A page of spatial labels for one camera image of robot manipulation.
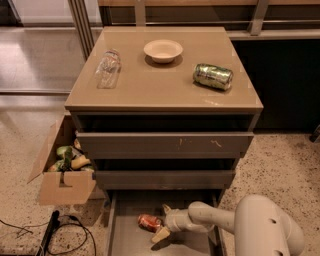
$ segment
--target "electrical cord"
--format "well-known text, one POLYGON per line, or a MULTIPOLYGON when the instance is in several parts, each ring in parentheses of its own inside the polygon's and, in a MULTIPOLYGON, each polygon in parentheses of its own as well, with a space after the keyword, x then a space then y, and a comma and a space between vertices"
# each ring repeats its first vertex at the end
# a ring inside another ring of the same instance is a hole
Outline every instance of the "electrical cord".
POLYGON ((44 248, 42 247, 42 245, 40 244, 40 250, 41 250, 41 254, 40 254, 40 256, 45 256, 45 252, 44 252, 44 248))
POLYGON ((92 239, 92 242, 93 242, 93 247, 94 247, 94 255, 96 256, 96 253, 97 253, 97 249, 96 249, 96 242, 94 240, 94 237, 92 235, 92 233, 89 231, 89 229, 87 229, 85 226, 82 225, 82 223, 78 220, 77 217, 75 216, 72 216, 72 215, 63 215, 61 217, 69 217, 70 220, 72 221, 76 221, 77 223, 65 223, 65 224, 61 224, 58 228, 56 228, 53 233, 52 233, 52 236, 56 235, 57 232, 65 227, 68 227, 68 226, 76 226, 76 227, 80 227, 82 228, 82 230, 84 231, 85 233, 85 238, 84 240, 81 242, 80 245, 78 245, 77 247, 75 248, 72 248, 68 251, 62 251, 62 252, 52 252, 52 250, 50 250, 49 248, 51 247, 50 244, 51 244, 51 241, 49 243, 49 246, 48 246, 48 249, 47 249, 47 252, 50 254, 50 255, 63 255, 63 254, 67 254, 67 253, 70 253, 70 252, 74 252, 78 249, 80 249, 88 240, 88 234, 90 235, 91 239, 92 239))
POLYGON ((20 229, 20 231, 19 231, 19 232, 21 232, 22 230, 24 230, 24 231, 25 231, 25 233, 33 234, 33 232, 32 232, 32 231, 30 231, 30 230, 28 230, 28 229, 26 229, 26 228, 24 228, 24 227, 18 227, 18 226, 15 226, 15 225, 12 225, 12 224, 6 223, 6 222, 4 222, 3 220, 0 220, 0 222, 1 222, 2 224, 6 225, 6 226, 9 226, 9 227, 12 227, 12 228, 20 229))
POLYGON ((46 223, 43 223, 43 224, 39 224, 39 225, 26 225, 26 226, 23 226, 24 229, 21 229, 18 233, 17 233, 17 238, 19 237, 22 237, 24 236, 25 234, 27 234, 28 232, 24 232, 22 233, 22 231, 25 230, 25 228, 38 228, 38 227, 41 227, 41 226, 44 226, 44 225, 47 225, 49 222, 46 222, 46 223))

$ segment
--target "wall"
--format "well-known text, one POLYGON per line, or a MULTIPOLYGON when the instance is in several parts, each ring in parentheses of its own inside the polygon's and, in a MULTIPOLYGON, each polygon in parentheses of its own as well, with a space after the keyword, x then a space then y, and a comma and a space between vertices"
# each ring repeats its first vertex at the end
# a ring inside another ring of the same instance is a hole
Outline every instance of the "wall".
MULTIPOLYGON (((70 23, 68 0, 13 0, 23 24, 70 23)), ((90 22, 101 22, 96 0, 85 0, 90 22)))
POLYGON ((313 132, 320 124, 320 39, 233 45, 264 105, 256 131, 313 132))

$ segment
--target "box flap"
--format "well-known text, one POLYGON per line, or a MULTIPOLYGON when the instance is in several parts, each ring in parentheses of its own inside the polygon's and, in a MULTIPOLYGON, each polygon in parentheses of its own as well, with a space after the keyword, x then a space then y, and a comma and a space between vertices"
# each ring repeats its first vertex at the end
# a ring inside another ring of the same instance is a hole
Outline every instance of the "box flap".
POLYGON ((84 204, 90 197, 96 181, 92 171, 65 172, 61 184, 61 172, 44 173, 40 188, 40 205, 84 204))
POLYGON ((59 133, 60 127, 62 126, 62 123, 64 121, 65 116, 61 118, 60 120, 57 120, 49 130, 48 137, 45 139, 42 148, 38 154, 38 157, 33 163, 33 167, 31 170, 31 173, 29 175, 27 183, 30 183, 32 180, 34 180, 36 177, 38 177, 46 167, 46 164, 48 160, 50 159, 51 149, 56 141, 56 137, 59 133))

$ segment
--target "dark wall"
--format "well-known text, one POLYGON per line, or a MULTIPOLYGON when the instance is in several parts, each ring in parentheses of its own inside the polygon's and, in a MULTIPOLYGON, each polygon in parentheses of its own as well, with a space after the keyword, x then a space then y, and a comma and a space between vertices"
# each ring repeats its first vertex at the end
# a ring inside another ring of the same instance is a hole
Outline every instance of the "dark wall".
POLYGON ((320 124, 320 40, 234 41, 264 110, 257 129, 320 124))

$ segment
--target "cabinet top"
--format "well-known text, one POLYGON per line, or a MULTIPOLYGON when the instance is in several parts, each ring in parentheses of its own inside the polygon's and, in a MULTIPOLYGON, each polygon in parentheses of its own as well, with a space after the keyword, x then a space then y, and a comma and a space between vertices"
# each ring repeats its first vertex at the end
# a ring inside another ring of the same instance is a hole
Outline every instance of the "cabinet top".
POLYGON ((106 27, 99 36, 65 104, 70 111, 258 111, 263 108, 223 28, 106 27), (157 64, 143 48, 153 40, 180 43, 170 64, 157 64), (95 70, 103 53, 116 49, 121 72, 116 88, 98 89, 95 70), (219 91, 193 81, 196 64, 231 69, 231 89, 219 91))

